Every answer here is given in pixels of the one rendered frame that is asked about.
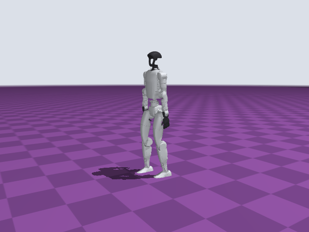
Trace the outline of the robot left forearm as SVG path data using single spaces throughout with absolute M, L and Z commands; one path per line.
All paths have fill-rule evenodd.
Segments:
M 168 112 L 168 97 L 166 92 L 163 92 L 163 99 L 161 99 L 161 104 L 162 104 L 162 112 L 165 112 L 165 116 L 167 116 L 169 114 Z

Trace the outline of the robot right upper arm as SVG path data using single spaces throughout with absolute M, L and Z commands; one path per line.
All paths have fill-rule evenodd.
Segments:
M 142 89 L 142 93 L 146 95 L 146 83 L 145 83 L 145 76 L 146 76 L 146 72 L 144 72 L 144 73 L 143 73 L 145 88 L 143 88 L 143 89 Z

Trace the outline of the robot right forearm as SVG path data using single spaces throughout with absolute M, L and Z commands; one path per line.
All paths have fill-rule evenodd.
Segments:
M 147 95 L 142 94 L 143 100 L 142 100 L 142 106 L 144 106 L 144 109 L 147 110 L 148 109 L 148 98 Z

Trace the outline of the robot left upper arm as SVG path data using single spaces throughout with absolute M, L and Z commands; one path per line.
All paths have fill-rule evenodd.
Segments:
M 160 82 L 161 92 L 158 93 L 159 98 L 163 98 L 163 92 L 167 93 L 167 74 L 165 72 L 157 72 Z

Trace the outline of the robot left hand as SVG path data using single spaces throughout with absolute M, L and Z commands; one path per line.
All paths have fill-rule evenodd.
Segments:
M 164 119 L 163 119 L 163 122 L 162 122 L 162 124 L 161 125 L 163 125 L 163 129 L 165 129 L 165 128 L 167 128 L 167 127 L 169 127 L 169 118 L 168 118 L 168 116 L 165 116 L 165 112 L 162 112 L 162 114 L 163 114 L 163 117 L 164 117 Z

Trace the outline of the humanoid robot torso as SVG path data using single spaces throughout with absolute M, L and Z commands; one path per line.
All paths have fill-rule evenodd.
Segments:
M 159 105 L 159 101 L 157 101 L 156 99 L 160 99 L 158 96 L 158 93 L 161 92 L 160 82 L 157 77 L 157 72 L 163 72 L 162 70 L 158 70 L 159 68 L 158 69 L 154 68 L 154 69 L 155 70 L 153 71 L 151 71 L 151 69 L 148 70 L 145 76 L 147 98 L 153 99 L 150 101 L 151 106 L 149 106 L 149 114 L 153 117 L 155 116 L 158 110 L 162 111 L 161 109 L 162 106 Z

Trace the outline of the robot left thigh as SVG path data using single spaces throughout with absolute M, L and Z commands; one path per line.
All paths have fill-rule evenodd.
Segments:
M 154 136 L 154 141 L 157 147 L 159 148 L 161 143 L 165 141 L 161 140 L 163 136 L 163 125 L 161 125 L 163 122 L 163 114 L 161 110 L 158 110 L 157 113 L 154 116 L 154 122 L 153 122 L 153 136 Z

